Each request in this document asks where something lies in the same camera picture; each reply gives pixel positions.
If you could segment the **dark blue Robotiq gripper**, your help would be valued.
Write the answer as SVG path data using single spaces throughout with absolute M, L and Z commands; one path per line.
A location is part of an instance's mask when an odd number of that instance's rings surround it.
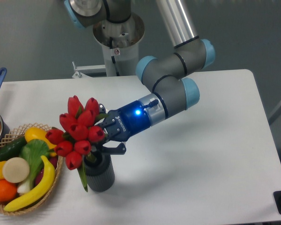
M 108 140 L 121 142 L 117 147 L 102 146 L 100 151 L 105 155 L 124 155 L 126 146 L 122 142 L 151 126 L 149 115 L 139 100 L 109 112 L 99 104 L 99 114 L 108 115 L 103 121 Z

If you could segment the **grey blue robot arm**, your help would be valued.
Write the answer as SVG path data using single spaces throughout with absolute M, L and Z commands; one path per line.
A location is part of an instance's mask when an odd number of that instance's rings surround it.
M 144 23 L 131 11 L 129 0 L 66 0 L 64 4 L 77 27 L 92 26 L 107 76 L 136 75 L 150 92 L 108 112 L 100 123 L 105 141 L 96 144 L 95 150 L 123 155 L 130 137 L 198 103 L 199 89 L 188 75 L 212 64 L 215 50 L 210 41 L 200 39 L 183 0 L 157 1 L 175 50 L 162 60 L 139 58 Z M 118 146 L 105 147 L 108 141 Z

